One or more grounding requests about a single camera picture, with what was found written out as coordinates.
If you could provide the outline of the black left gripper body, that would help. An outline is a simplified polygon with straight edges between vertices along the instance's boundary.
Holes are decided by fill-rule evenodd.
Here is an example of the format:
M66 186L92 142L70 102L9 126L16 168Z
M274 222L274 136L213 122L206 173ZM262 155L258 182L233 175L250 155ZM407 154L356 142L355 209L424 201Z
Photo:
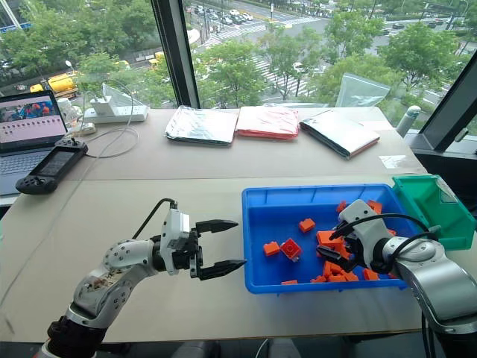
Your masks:
M169 248L176 270L189 270L191 278L202 279L203 252L199 238L200 232L194 227L186 238L171 240Z

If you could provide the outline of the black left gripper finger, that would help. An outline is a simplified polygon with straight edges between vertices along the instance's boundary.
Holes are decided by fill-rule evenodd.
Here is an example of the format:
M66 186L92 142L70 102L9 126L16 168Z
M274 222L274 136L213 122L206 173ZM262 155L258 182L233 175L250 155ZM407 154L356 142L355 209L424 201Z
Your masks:
M239 224L232 220L225 219L211 219L202 222L197 222L195 225L195 231L200 236L202 233L218 233L229 230L233 227L237 227Z
M223 277L239 268L241 268L246 260L225 260L215 263L207 268L200 268L198 278L200 280L210 280L217 277Z

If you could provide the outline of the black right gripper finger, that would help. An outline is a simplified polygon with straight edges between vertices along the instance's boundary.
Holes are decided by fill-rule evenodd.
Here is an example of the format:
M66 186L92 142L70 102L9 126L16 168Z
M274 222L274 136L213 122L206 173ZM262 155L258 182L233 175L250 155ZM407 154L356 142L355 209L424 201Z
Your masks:
M329 248L325 245L318 245L316 247L316 251L317 251L317 254L320 257L323 257L324 259L340 259L341 258L341 254L338 251L332 248Z
M352 260L346 260L341 258L339 260L327 260L327 262L331 265L332 271L351 272L354 269L354 262Z

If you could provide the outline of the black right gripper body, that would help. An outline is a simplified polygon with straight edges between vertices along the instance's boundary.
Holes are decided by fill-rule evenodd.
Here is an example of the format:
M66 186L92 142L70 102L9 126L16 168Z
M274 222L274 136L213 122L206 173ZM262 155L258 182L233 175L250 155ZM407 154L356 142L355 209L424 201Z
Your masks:
M341 258L352 260L355 268L360 259L360 241L354 232L354 227L348 223L339 223L333 233L333 240L341 242L337 245L337 251L341 254Z

